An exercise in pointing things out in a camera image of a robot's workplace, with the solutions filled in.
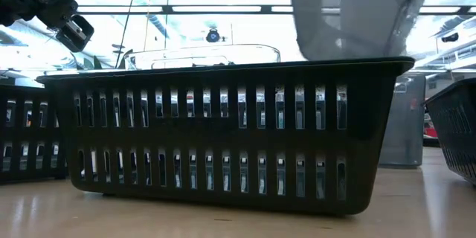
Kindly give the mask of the smoke translucent slotted basket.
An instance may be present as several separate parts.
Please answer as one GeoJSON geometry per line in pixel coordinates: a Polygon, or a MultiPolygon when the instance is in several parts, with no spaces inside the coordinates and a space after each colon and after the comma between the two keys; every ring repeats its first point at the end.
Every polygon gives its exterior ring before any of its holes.
{"type": "Polygon", "coordinates": [[[72,184],[108,195],[357,214],[410,57],[49,74],[72,184]]]}
{"type": "Polygon", "coordinates": [[[0,85],[0,185],[67,175],[51,94],[44,88],[0,85]]]}
{"type": "MultiPolygon", "coordinates": [[[[391,58],[404,54],[419,9],[425,0],[402,0],[388,38],[385,54],[391,58]]],[[[346,57],[340,30],[341,0],[291,0],[297,43],[301,54],[309,61],[354,60],[346,57]]]]}

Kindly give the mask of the black mesh plastic basket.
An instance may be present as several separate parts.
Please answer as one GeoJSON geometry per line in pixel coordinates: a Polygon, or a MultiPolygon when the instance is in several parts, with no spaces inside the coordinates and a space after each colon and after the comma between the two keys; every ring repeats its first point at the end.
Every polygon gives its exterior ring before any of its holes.
{"type": "Polygon", "coordinates": [[[448,168],[476,186],[476,77],[425,101],[448,168]]]}

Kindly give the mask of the gray translucent bin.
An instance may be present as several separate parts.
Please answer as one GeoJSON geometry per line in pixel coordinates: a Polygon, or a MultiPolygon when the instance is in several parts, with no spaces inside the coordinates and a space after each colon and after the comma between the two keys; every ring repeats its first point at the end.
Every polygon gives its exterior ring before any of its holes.
{"type": "Polygon", "coordinates": [[[422,164],[426,78],[397,77],[379,157],[380,167],[416,168],[422,164]]]}

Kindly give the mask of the black overhead frame beam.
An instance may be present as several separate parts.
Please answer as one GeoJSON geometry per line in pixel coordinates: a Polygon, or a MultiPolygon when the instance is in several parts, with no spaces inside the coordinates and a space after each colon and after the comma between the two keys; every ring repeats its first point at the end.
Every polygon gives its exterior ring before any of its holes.
{"type": "MultiPolygon", "coordinates": [[[[141,14],[293,14],[291,5],[80,5],[82,15],[141,15],[141,14]]],[[[476,6],[426,5],[421,16],[475,16],[476,6]]]]}

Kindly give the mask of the clear plastic basket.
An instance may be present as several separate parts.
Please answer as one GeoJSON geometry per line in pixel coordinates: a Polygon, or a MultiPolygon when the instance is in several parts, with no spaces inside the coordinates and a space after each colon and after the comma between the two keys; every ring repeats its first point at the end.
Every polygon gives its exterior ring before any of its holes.
{"type": "Polygon", "coordinates": [[[136,69],[276,63],[280,52],[268,45],[239,44],[134,52],[136,69]]]}

